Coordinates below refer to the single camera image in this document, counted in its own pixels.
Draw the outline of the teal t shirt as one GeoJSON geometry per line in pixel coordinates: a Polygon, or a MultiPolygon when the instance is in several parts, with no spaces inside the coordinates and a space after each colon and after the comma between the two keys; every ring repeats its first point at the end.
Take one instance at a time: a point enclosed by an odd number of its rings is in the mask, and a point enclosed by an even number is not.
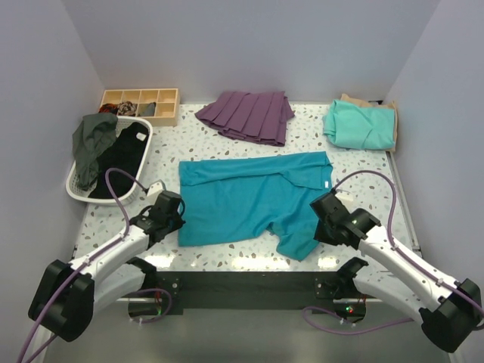
{"type": "Polygon", "coordinates": [[[269,231],[278,237],[279,254],[304,260],[318,245],[318,218],[310,203],[331,190],[332,170],[325,152],[181,161],[186,223],[178,244],[224,244],[269,231]]]}

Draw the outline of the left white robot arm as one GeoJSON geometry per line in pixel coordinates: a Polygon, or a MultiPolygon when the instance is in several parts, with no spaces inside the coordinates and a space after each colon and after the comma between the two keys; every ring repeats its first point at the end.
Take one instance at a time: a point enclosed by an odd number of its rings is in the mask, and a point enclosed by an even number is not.
{"type": "Polygon", "coordinates": [[[119,298],[157,291],[157,270],[140,253],[185,223],[185,203],[162,191],[154,205],[132,217],[115,237],[70,262],[55,260],[46,268],[28,316],[61,339],[72,342],[89,326],[95,313],[119,298]]]}

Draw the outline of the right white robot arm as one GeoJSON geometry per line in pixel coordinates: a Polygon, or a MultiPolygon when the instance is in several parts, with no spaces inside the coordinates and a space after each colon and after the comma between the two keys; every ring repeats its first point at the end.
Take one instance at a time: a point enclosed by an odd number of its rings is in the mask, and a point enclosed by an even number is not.
{"type": "Polygon", "coordinates": [[[456,352],[483,320],[481,291],[470,279],[458,281],[431,266],[393,238],[368,211],[353,212],[336,191],[310,204],[318,217],[315,239],[359,252],[337,274],[337,289],[380,299],[420,325],[424,335],[445,352],[456,352]]]}

